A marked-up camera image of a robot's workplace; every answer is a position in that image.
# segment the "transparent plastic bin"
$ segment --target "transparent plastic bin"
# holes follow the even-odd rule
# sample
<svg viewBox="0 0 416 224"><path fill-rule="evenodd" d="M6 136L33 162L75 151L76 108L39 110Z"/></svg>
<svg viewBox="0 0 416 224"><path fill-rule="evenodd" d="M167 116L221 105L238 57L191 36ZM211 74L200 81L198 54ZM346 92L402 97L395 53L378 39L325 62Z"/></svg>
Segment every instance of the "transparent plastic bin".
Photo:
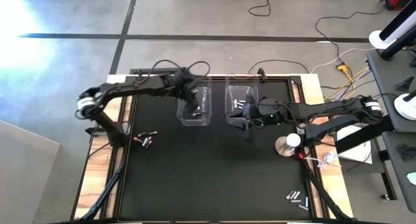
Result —
<svg viewBox="0 0 416 224"><path fill-rule="evenodd" d="M253 101L259 101L259 78L253 74L226 75L226 119L230 125L240 125L247 121L245 118L233 118L242 112L243 106L248 105L248 95Z"/></svg>
<svg viewBox="0 0 416 224"><path fill-rule="evenodd" d="M194 80L197 83L197 87L194 89L197 91L196 98L200 104L198 108L192 113L185 110L186 102L178 99L176 117L189 127L206 126L211 120L213 115L212 111L212 79L210 77L195 77Z"/></svg>

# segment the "concrete floor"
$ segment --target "concrete floor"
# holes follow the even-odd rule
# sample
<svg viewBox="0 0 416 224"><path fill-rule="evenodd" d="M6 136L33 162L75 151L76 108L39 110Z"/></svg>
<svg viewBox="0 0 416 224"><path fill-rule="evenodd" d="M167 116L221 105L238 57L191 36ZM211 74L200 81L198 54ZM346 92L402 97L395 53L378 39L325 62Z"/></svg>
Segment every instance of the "concrete floor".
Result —
<svg viewBox="0 0 416 224"><path fill-rule="evenodd" d="M21 33L120 34L131 0L0 0L0 119L35 132L63 147L58 153L35 222L68 219L88 151L84 129L92 125L74 118L78 94L105 82L118 40L17 38ZM129 34L191 34L319 37L314 25L322 16L349 16L354 11L377 12L378 0L270 0L272 15L257 18L247 10L264 0L137 0ZM366 38L382 29L396 12L327 19L319 28L328 36ZM371 48L370 44L339 44L340 51ZM336 57L335 47L315 42L208 42L127 40L117 74L149 68L162 58L183 66L206 60L212 73L245 72L259 60L285 59L303 63L309 71ZM354 73L366 67L365 52L343 57ZM300 66L272 62L267 73L303 73ZM195 67L195 73L204 68ZM321 85L346 80L333 66L316 70ZM372 80L372 75L362 82ZM324 95L331 90L323 90ZM356 93L375 95L375 83ZM346 174L356 218L364 221L415 223L401 197L383 203L381 176Z"/></svg>

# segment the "wooden table frame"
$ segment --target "wooden table frame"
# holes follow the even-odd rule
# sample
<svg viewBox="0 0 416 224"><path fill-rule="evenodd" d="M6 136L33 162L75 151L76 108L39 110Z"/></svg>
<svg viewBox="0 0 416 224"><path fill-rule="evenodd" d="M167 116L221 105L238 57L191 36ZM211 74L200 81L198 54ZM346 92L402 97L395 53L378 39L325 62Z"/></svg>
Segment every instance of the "wooden table frame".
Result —
<svg viewBox="0 0 416 224"><path fill-rule="evenodd" d="M323 103L324 99L322 92L320 90L319 79L316 74L271 74L268 76L300 76L302 80L302 91L304 95L305 102L307 104L319 104ZM127 75L109 75L107 82L124 82ZM296 102L300 101L300 96L296 95L299 93L299 90L296 85L292 86L294 91L294 98ZM113 121L128 121L130 116L131 108L131 97L124 98L115 98L113 99L105 108L105 113ZM122 104L125 104L124 112L120 114L120 107ZM323 123L327 121L327 118L317 118L314 123ZM333 138L325 136L323 142L334 144ZM95 151L97 148L108 143L106 135L96 136L92 138L90 142L90 153ZM336 152L336 149L333 146L329 145L318 145L315 147L317 158L323 160L324 155L330 151ZM121 155L123 149L120 148L117 151L112 150L111 146L106 146L100 152L97 152L92 158L89 158L86 162L86 167L83 175L83 179L79 188L79 196L75 200L75 206L72 214L72 218L80 218L89 210L89 208L96 202L97 198L103 191L107 181L110 179L112 173L117 170L118 164L120 163ZM110 158L115 156L114 167L109 170ZM332 163L339 164L338 158L336 158ZM337 166L327 166L325 168L320 168L320 176L322 179L322 184L331 198L335 203L340 207L340 209L348 216L352 217L352 210L350 207L350 202L348 199L348 194L345 187L343 173L341 168ZM313 193L313 202L315 204L315 211L318 218L323 218L326 210L321 209L321 198L318 195L317 190L311 184L312 193ZM114 200L115 194L118 189L116 185L111 191L109 202L107 205L107 211L105 215L99 214L96 218L111 218L113 217Z"/></svg>

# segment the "metal stand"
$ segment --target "metal stand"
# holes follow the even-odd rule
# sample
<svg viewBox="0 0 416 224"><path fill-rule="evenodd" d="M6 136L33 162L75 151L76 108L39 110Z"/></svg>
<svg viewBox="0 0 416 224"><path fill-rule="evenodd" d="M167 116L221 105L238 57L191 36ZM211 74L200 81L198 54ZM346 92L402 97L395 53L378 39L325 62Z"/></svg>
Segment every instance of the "metal stand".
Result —
<svg viewBox="0 0 416 224"><path fill-rule="evenodd" d="M393 125L391 124L390 117L384 116L382 120L375 125L368 125L363 127L359 131L356 131L335 143L338 153L343 153L349 149L354 148L364 142L372 140L373 138L381 135L385 131L393 131Z"/></svg>

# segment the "white cable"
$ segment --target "white cable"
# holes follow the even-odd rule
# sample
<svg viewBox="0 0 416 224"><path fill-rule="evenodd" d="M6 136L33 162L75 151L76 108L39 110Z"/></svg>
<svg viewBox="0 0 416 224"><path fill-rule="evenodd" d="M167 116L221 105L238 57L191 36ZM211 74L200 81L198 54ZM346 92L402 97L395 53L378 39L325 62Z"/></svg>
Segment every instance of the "white cable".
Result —
<svg viewBox="0 0 416 224"><path fill-rule="evenodd" d="M375 50L376 48L371 48L371 49L358 49L358 48L353 48L353 49L349 49L347 51L345 51L344 53L340 54L336 59L332 60L331 62L327 62L325 64L321 64L321 65L317 65L316 67L314 67L312 69L312 71L310 73L313 73L317 68L320 68L321 66L326 66L326 65L330 65L331 63L334 63L338 60L338 58L341 58L343 55L345 55L346 53L350 52L350 51L354 51L354 50L359 50L359 51L372 51Z"/></svg>
<svg viewBox="0 0 416 224"><path fill-rule="evenodd" d="M361 79L364 75L366 75L366 74L368 74L368 73L370 73L371 71L369 71L369 69L367 68L363 73L361 73L360 75L359 75L359 77L356 79L356 80L354 80L353 82L352 82L352 84L355 84L359 79ZM338 101L338 99L340 99L344 94L346 93L346 90L345 90L345 92L343 92L343 93L341 93L341 94L339 94L339 96L337 97L337 98L335 98L335 100L334 101Z"/></svg>
<svg viewBox="0 0 416 224"><path fill-rule="evenodd" d="M319 159L316 159L316 158L304 158L304 159L305 160L316 160L316 161L318 161L319 162L318 168L325 168L328 164L338 166L338 167L342 167L340 165L332 163L332 161L334 161L337 157L338 157L337 153L329 152L329 153L325 154L324 160L319 160Z"/></svg>

